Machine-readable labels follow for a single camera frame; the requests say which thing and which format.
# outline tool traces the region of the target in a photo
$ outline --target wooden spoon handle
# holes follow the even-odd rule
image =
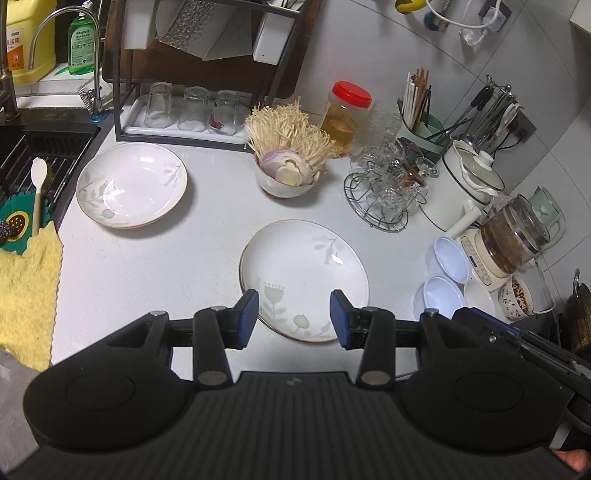
[[[39,233],[41,223],[41,194],[35,194],[35,203],[33,204],[33,236]]]

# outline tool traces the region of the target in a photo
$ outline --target onion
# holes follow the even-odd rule
[[[267,152],[259,160],[259,166],[276,181],[293,187],[309,185],[314,179],[314,171],[309,163],[286,148]]]

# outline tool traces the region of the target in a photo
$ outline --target gray floor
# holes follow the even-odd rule
[[[22,396],[38,374],[0,350],[0,470],[8,472],[33,453],[37,444],[22,413]]]

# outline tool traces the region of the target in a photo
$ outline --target jar of yellow liquid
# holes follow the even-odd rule
[[[366,124],[371,103],[369,92],[354,83],[333,85],[320,128],[335,141],[339,154],[347,153],[355,131]]]
[[[57,0],[8,0],[6,44],[15,85],[38,82],[56,66],[55,22],[51,20],[37,38],[35,68],[27,70],[35,30],[56,7]]]

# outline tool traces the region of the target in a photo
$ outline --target red lid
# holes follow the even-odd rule
[[[333,85],[333,93],[342,101],[358,108],[369,108],[371,95],[367,90],[351,82],[341,80]]]

